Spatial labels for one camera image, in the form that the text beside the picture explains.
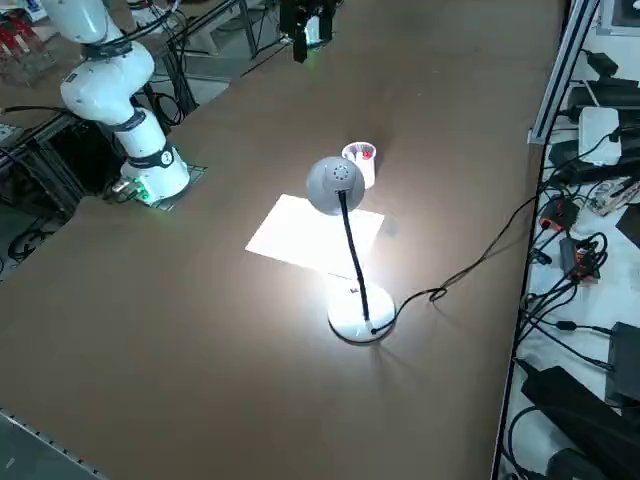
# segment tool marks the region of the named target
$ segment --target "white paper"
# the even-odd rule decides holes
[[[354,210],[349,220],[363,265],[384,215]],[[246,250],[322,273],[355,278],[342,217],[324,215],[303,198],[281,195]]]

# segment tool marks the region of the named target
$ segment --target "lamp base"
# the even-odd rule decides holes
[[[349,343],[371,343],[389,333],[393,325],[375,334],[371,330],[383,327],[395,317],[391,295],[376,285],[367,285],[369,321],[365,322],[358,283],[345,280],[340,283],[329,292],[329,325],[334,333]]]

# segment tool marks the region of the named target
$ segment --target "gray lamp shade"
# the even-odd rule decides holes
[[[326,157],[316,162],[307,177],[311,205],[326,215],[340,215],[339,191],[346,192],[349,211],[360,205],[364,198],[364,177],[360,169],[342,157]]]

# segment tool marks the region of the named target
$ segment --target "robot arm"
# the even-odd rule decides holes
[[[153,113],[129,100],[153,75],[149,52],[123,38],[102,0],[43,4],[60,33],[83,44],[87,54],[60,88],[69,110],[104,124],[118,138],[127,153],[122,180],[136,184],[139,200],[151,205],[181,192],[189,183],[186,164]]]

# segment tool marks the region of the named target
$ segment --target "metal frame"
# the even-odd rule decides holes
[[[542,104],[529,132],[529,143],[544,145],[556,119],[556,112],[569,86],[580,48],[589,32],[600,0],[575,0],[562,36],[553,70],[544,91]]]
[[[87,464],[80,457],[76,457],[76,456],[72,455],[71,453],[69,453],[69,451],[66,448],[64,448],[62,445],[58,444],[51,437],[45,435],[42,432],[39,432],[38,430],[36,430],[35,428],[33,428],[29,424],[27,424],[23,419],[21,419],[20,417],[12,414],[11,412],[5,410],[2,407],[0,407],[0,417],[3,417],[6,421],[8,421],[12,425],[16,426],[17,428],[19,428],[23,432],[27,433],[28,435],[31,435],[36,440],[42,442],[43,444],[47,445],[48,447],[51,447],[56,452],[58,452],[60,455],[62,455],[63,457],[66,457],[69,461],[71,461],[72,463],[74,463],[78,467],[82,468],[85,472],[89,473],[90,475],[92,475],[93,477],[97,478],[98,480],[106,480],[107,479],[107,477],[105,477],[102,473],[100,473],[100,471],[98,469],[96,469],[93,466]]]

